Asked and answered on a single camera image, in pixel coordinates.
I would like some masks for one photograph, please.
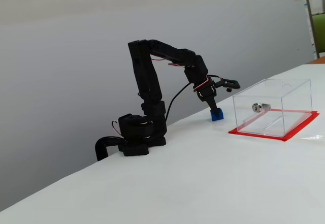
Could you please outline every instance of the green object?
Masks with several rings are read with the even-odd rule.
[[[318,52],[325,52],[325,14],[313,16]]]

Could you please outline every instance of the black cable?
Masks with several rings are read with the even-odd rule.
[[[208,77],[212,77],[212,78],[220,78],[220,77],[217,76],[217,75],[207,75],[207,76],[208,76]],[[171,106],[172,106],[172,103],[173,103],[174,99],[176,99],[176,97],[177,97],[180,93],[182,93],[183,90],[186,89],[189,85],[190,85],[190,83],[188,83],[185,87],[183,87],[183,88],[181,89],[181,91],[179,91],[179,92],[177,93],[177,95],[174,96],[174,98],[172,99],[171,103],[169,104],[169,107],[168,107],[168,110],[167,110],[167,114],[166,114],[165,121],[167,121],[167,118],[168,118],[168,115],[169,115],[169,111],[170,111],[170,109],[171,109]]]
[[[212,77],[212,78],[220,78],[219,76],[217,75],[207,75],[208,77]]]
[[[171,103],[169,104],[169,107],[168,107],[168,110],[167,110],[167,114],[166,114],[165,121],[167,121],[167,118],[168,118],[168,115],[169,115],[169,111],[170,111],[170,109],[171,109],[171,106],[172,106],[172,103],[173,103],[174,99],[176,99],[176,97],[177,97],[180,93],[182,93],[183,90],[186,89],[190,84],[191,84],[191,83],[188,83],[185,87],[183,87],[183,88],[181,89],[181,91],[179,91],[179,92],[177,93],[177,95],[175,95],[175,96],[173,97]]]

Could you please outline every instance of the blue block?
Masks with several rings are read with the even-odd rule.
[[[218,121],[223,119],[223,112],[221,108],[218,108],[219,110],[219,116],[216,116],[212,111],[211,112],[211,119],[212,121]]]

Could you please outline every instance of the red wire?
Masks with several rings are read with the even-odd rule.
[[[114,123],[118,123],[118,122],[117,121],[112,121],[112,127],[113,127],[114,131],[122,136],[122,134],[118,130],[116,130],[116,128],[114,127]]]
[[[201,83],[198,87],[196,87],[194,89],[194,92],[196,92],[199,88],[201,88],[203,85],[205,85],[206,83],[208,83],[210,81],[210,78],[207,76],[207,81]]]

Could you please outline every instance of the black power cable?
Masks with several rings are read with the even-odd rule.
[[[176,99],[176,97],[177,97],[180,93],[182,93],[183,90],[186,89],[189,85],[190,85],[190,83],[188,83],[185,87],[183,87],[183,88],[181,89],[181,91],[179,91],[179,92],[178,92],[178,93],[173,97],[171,103],[169,104],[169,107],[168,107],[168,110],[167,110],[167,114],[166,114],[165,121],[167,121],[167,118],[168,118],[168,115],[169,115],[169,111],[170,111],[170,109],[171,109],[171,106],[172,106],[172,103],[173,103],[174,99]]]

